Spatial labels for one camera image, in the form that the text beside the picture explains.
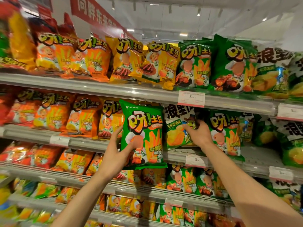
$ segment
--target price tag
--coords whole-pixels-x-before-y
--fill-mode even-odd
[[[294,174],[290,169],[270,166],[269,178],[273,180],[281,180],[284,182],[292,183],[294,179]]]
[[[205,93],[179,91],[178,104],[192,107],[204,107]]]
[[[52,135],[51,139],[49,140],[49,144],[56,145],[56,146],[68,147],[69,137]]]
[[[175,199],[169,199],[169,198],[165,199],[164,204],[170,204],[172,206],[176,206],[176,207],[180,207],[180,208],[183,207],[183,201],[179,201],[179,200],[175,200]]]
[[[58,181],[55,178],[47,178],[43,176],[39,176],[41,182],[46,183],[46,184],[57,184]]]
[[[232,217],[235,217],[235,218],[239,218],[242,220],[242,217],[240,215],[240,213],[238,212],[238,210],[236,209],[236,207],[230,207],[230,212],[231,212],[231,215]]]
[[[4,136],[5,128],[0,126],[0,137]]]
[[[185,165],[199,167],[199,168],[207,168],[208,167],[208,158],[198,156],[195,154],[188,154],[186,156]]]
[[[280,103],[277,118],[303,122],[303,106]]]

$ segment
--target hand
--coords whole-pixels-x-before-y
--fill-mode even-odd
[[[110,182],[125,166],[127,157],[136,148],[140,146],[140,143],[136,139],[128,144],[122,151],[117,149],[117,136],[122,131],[121,126],[112,134],[107,149],[105,151],[100,169],[97,173],[104,178],[105,182]]]
[[[202,150],[205,150],[207,146],[214,144],[214,142],[211,138],[208,125],[202,120],[198,120],[198,123],[200,125],[199,128],[196,130],[192,129],[187,124],[184,124],[183,128],[189,133],[191,140],[194,142],[194,144],[199,146]]]

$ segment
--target shelf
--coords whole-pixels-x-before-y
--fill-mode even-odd
[[[85,175],[5,162],[0,162],[0,171],[6,171],[6,174],[11,177],[78,188],[84,186],[91,178]],[[191,210],[201,210],[218,214],[224,214],[225,208],[230,206],[230,202],[216,198],[158,189],[150,186],[135,186],[130,183],[121,183],[118,181],[111,181],[105,187],[103,193],[148,200],[161,204],[169,202],[171,205],[182,206]]]
[[[12,194],[9,197],[9,200],[17,204],[19,207],[32,207],[36,209],[43,209],[46,211],[62,211],[66,205],[56,204],[54,203],[54,199],[46,198],[46,199],[34,199],[24,197],[18,194]],[[120,225],[125,227],[134,227],[134,226],[149,226],[149,227],[174,227],[176,225],[160,223],[156,221],[148,221],[142,218],[135,218],[135,217],[128,217],[119,214],[113,214],[103,211],[96,211],[93,210],[89,219],[97,220],[98,222],[104,224],[113,224],[113,225]]]
[[[5,125],[3,138],[20,141],[29,141],[33,143],[49,144],[52,135],[59,135],[58,132],[43,131],[22,127],[18,125]],[[104,153],[108,141],[91,140],[86,138],[70,138],[69,147]],[[198,147],[178,148],[163,152],[164,160],[168,163],[179,163],[185,165],[186,155],[202,155]],[[251,176],[267,178],[269,176],[269,166],[292,169],[294,172],[294,182],[303,184],[303,169],[284,166],[278,152],[256,147],[250,143],[241,146],[241,154],[245,157],[245,162],[235,161],[235,163]]]
[[[137,99],[159,103],[177,104],[178,91],[166,91],[152,84],[130,82],[127,84],[107,84],[83,80],[66,80],[55,77],[31,76],[15,73],[0,73],[0,83],[47,90],[85,93],[123,99]],[[206,94],[205,107],[276,115],[276,106],[267,99],[238,99]]]

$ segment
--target right hand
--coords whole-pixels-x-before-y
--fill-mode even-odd
[[[210,130],[208,128],[208,125],[202,121],[198,120],[199,128],[194,130],[187,124],[183,125],[183,128],[189,133],[191,140],[199,146],[201,149],[205,149],[208,145],[214,144]]]

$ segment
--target left hand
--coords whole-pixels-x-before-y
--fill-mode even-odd
[[[97,173],[106,180],[106,183],[110,182],[123,169],[130,152],[140,146],[140,143],[135,139],[122,151],[118,151],[117,136],[122,129],[123,127],[121,126],[112,134],[100,165],[100,169],[97,171]]]

